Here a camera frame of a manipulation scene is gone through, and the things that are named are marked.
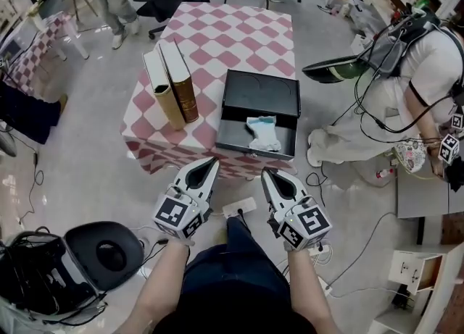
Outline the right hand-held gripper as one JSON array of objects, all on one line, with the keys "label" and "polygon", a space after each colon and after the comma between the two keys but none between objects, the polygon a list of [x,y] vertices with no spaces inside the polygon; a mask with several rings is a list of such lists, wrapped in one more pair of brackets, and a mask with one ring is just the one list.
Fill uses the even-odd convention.
[{"label": "right hand-held gripper", "polygon": [[313,247],[332,229],[324,208],[307,195],[296,176],[284,170],[263,169],[261,182],[270,205],[268,224],[276,238],[282,237],[284,246],[290,251]]}]

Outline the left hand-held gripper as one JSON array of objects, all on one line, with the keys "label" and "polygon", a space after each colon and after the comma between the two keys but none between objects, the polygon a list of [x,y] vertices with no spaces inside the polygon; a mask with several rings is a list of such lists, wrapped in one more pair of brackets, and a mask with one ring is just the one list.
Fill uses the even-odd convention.
[{"label": "left hand-held gripper", "polygon": [[183,166],[155,204],[152,220],[161,233],[193,246],[195,232],[210,216],[210,197],[218,176],[218,158],[195,160]]}]

